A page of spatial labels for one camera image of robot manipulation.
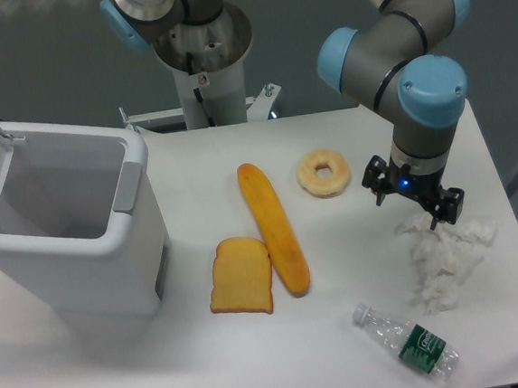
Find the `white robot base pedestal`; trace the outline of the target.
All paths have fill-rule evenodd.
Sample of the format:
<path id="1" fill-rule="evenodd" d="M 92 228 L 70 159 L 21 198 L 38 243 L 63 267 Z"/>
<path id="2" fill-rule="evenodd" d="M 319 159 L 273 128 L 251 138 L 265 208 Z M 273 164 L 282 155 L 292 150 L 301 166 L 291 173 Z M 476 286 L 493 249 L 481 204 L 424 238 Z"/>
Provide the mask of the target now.
<path id="1" fill-rule="evenodd" d="M 189 130 L 247 120 L 244 60 L 252 44 L 250 19 L 232 3 L 207 24 L 180 23 L 154 42 L 173 74 Z"/>

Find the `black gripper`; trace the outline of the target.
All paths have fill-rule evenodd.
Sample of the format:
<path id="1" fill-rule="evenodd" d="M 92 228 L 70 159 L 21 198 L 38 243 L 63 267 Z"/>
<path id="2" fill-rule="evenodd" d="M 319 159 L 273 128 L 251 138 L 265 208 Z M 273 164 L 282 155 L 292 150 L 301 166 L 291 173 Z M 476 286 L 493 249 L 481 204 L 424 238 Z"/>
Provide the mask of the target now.
<path id="1" fill-rule="evenodd" d="M 418 202 L 425 210 L 431 209 L 429 228 L 435 231 L 438 223 L 457 223 L 465 200 L 461 188 L 441 188 L 441 179 L 442 170 L 428 175 L 412 174 L 406 165 L 397 166 L 390 158 L 388 167 L 385 160 L 374 155 L 365 167 L 362 185 L 372 191 L 376 205 L 381 206 L 385 195 L 391 193 L 391 183 L 397 194 Z"/>

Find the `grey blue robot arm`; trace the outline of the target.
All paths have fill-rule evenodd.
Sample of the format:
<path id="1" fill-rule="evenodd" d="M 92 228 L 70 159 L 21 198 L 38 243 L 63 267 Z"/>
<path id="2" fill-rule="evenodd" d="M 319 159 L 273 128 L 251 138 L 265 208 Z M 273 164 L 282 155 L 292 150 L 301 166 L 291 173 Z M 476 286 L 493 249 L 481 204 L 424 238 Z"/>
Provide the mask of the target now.
<path id="1" fill-rule="evenodd" d="M 433 224 L 455 223 L 460 188 L 441 185 L 467 93 L 466 73 L 431 49 L 465 21 L 470 0 L 370 0 L 381 18 L 366 33 L 345 27 L 322 44 L 325 84 L 393 126 L 389 159 L 372 158 L 363 186 L 379 201 L 399 194 Z M 102 0 L 113 33 L 134 50 L 152 48 L 174 75 L 189 129 L 246 120 L 243 62 L 249 18 L 226 0 Z"/>

